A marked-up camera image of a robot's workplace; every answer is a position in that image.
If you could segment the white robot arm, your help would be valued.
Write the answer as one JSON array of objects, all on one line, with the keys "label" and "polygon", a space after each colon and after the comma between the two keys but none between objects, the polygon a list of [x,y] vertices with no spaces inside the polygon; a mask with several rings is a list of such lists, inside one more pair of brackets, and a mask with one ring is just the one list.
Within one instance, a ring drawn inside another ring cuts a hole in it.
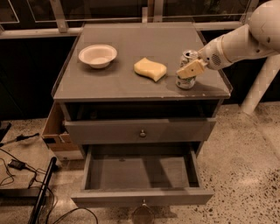
[{"label": "white robot arm", "polygon": [[181,79],[203,74],[205,68],[220,70],[241,60],[255,60],[280,53],[280,0],[261,4],[249,21],[211,40],[198,57],[177,71]]}]

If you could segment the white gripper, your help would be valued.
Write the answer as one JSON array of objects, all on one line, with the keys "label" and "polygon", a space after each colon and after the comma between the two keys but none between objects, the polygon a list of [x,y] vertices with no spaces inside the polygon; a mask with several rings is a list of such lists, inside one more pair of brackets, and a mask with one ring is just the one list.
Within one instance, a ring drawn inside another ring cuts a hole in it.
[{"label": "white gripper", "polygon": [[180,79],[186,79],[193,76],[203,74],[205,67],[209,69],[220,70],[224,67],[232,65],[222,48],[223,36],[215,38],[207,43],[202,49],[199,50],[201,59],[195,59],[181,67],[177,72]]}]

